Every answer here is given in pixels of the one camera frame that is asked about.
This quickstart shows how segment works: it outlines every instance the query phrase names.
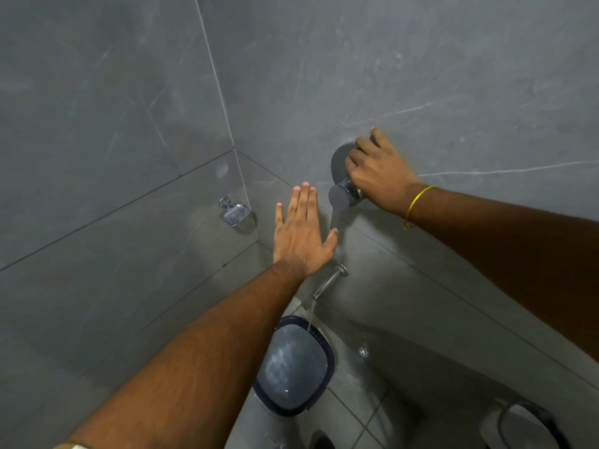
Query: chrome spout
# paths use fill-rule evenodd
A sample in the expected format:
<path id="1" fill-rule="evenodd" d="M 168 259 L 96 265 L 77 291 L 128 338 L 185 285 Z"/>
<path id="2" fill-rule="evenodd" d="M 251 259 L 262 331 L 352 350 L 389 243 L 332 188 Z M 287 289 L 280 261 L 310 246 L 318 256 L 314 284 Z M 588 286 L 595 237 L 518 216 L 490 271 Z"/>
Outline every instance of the chrome spout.
<path id="1" fill-rule="evenodd" d="M 347 277 L 349 275 L 348 269 L 343 266 L 343 263 L 335 261 L 333 266 L 333 272 L 331 275 L 316 289 L 312 294 L 312 299 L 318 300 L 320 295 L 335 281 L 339 276 Z"/>

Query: hand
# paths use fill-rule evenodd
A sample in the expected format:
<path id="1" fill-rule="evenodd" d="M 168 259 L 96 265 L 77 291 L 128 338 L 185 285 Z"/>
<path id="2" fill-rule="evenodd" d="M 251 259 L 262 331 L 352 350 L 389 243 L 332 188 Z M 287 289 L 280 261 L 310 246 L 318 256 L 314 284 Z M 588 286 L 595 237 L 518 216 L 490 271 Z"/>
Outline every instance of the hand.
<path id="1" fill-rule="evenodd" d="M 333 258 L 338 242 L 338 230 L 333 229 L 322 243 L 318 220 L 318 196 L 316 188 L 303 183 L 301 189 L 294 187 L 287 211 L 283 218 L 283 204 L 277 203 L 276 228 L 274 230 L 274 261 L 288 262 L 303 278 L 317 272 Z"/>
<path id="2" fill-rule="evenodd" d="M 359 149 L 351 150 L 345 159 L 349 178 L 379 208 L 405 217 L 425 185 L 378 128 L 370 134 L 370 140 L 358 137 Z"/>

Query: bracelet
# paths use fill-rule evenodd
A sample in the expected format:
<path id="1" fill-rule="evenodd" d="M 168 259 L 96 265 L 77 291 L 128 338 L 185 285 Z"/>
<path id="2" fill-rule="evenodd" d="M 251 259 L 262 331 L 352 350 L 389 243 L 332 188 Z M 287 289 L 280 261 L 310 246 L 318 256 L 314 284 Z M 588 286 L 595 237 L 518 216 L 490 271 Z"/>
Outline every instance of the bracelet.
<path id="1" fill-rule="evenodd" d="M 406 221 L 404 222 L 404 228 L 406 230 L 415 227 L 415 225 L 410 225 L 410 223 L 408 222 L 408 218 L 410 216 L 410 211 L 412 210 L 412 207 L 414 206 L 414 203 L 416 203 L 416 200 L 418 200 L 420 198 L 420 196 L 422 194 L 424 194 L 424 192 L 426 192 L 429 189 L 439 189 L 439 187 L 438 186 L 428 186 L 427 188 L 421 190 L 420 193 L 412 200 L 412 204 L 408 208 L 408 212 L 406 212 Z"/>

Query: water stream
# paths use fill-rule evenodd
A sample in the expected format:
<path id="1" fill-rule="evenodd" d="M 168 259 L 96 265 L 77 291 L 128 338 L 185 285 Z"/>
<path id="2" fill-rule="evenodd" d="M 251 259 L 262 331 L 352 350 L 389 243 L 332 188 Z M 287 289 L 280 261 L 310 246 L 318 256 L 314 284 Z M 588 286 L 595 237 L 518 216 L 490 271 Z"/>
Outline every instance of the water stream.
<path id="1" fill-rule="evenodd" d="M 308 329 L 307 329 L 308 332 L 310 332 L 310 327 L 312 326 L 312 319 L 314 318 L 314 307 L 316 307 L 315 299 L 312 300 L 312 305 L 310 307 L 310 313 L 308 314 Z"/>

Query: finger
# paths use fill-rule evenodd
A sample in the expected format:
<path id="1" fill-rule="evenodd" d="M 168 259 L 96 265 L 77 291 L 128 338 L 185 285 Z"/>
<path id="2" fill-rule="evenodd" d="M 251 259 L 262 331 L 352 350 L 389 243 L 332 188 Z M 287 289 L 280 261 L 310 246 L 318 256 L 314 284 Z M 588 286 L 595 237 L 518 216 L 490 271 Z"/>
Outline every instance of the finger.
<path id="1" fill-rule="evenodd" d="M 295 217 L 295 212 L 298 207 L 298 200 L 300 195 L 300 187 L 295 186 L 294 191 L 291 193 L 291 200 L 289 202 L 289 209 L 287 210 L 287 220 L 291 220 Z"/>
<path id="2" fill-rule="evenodd" d="M 318 221 L 318 194 L 315 187 L 311 187 L 308 194 L 308 214 L 306 218 Z"/>
<path id="3" fill-rule="evenodd" d="M 348 156 L 345 158 L 345 169 L 348 171 L 350 177 L 352 176 L 352 173 L 356 171 L 357 168 L 358 166 L 352 160 L 351 157 Z"/>
<path id="4" fill-rule="evenodd" d="M 277 228 L 279 228 L 284 223 L 285 218 L 283 217 L 283 204 L 277 203 L 277 209 L 274 210 L 274 224 Z"/>
<path id="5" fill-rule="evenodd" d="M 358 137 L 356 139 L 356 145 L 366 154 L 374 154 L 378 151 L 378 146 L 365 137 Z"/>
<path id="6" fill-rule="evenodd" d="M 349 152 L 349 157 L 358 165 L 362 165 L 364 163 L 364 159 L 366 159 L 366 154 L 364 154 L 360 150 L 353 149 Z"/>
<path id="7" fill-rule="evenodd" d="M 393 145 L 387 140 L 387 137 L 380 131 L 379 128 L 370 128 L 374 142 L 384 150 L 394 150 Z"/>
<path id="8" fill-rule="evenodd" d="M 301 185 L 299 193 L 298 209 L 295 211 L 295 216 L 300 220 L 305 220 L 308 214 L 308 196 L 310 195 L 310 183 L 304 181 Z"/>
<path id="9" fill-rule="evenodd" d="M 335 249 L 337 248 L 338 243 L 339 230 L 333 229 L 331 230 L 331 233 L 329 233 L 329 236 L 326 237 L 325 241 L 325 250 L 331 255 L 331 258 L 333 258 L 333 255 L 335 254 Z"/>

